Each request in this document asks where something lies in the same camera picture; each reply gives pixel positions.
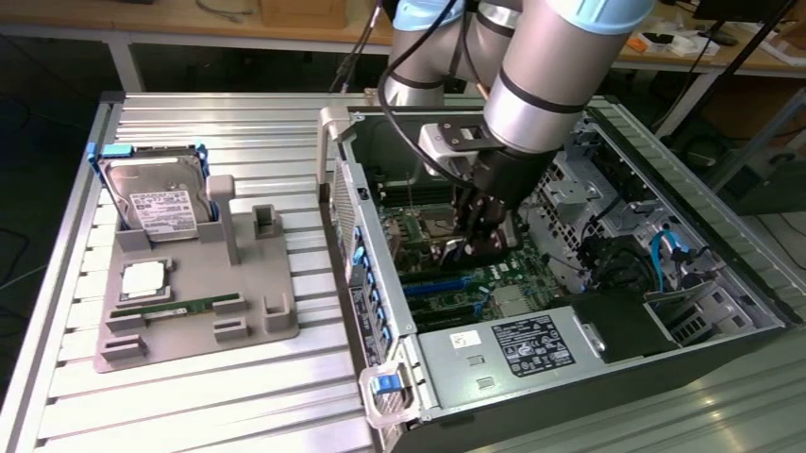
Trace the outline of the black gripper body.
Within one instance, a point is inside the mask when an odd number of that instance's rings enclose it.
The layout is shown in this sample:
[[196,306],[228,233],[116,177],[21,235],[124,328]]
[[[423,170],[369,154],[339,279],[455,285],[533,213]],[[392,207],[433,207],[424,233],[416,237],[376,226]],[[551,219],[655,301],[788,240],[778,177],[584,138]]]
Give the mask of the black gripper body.
[[517,208],[533,192],[557,151],[523,153],[513,149],[485,149],[472,166],[472,184],[507,208]]

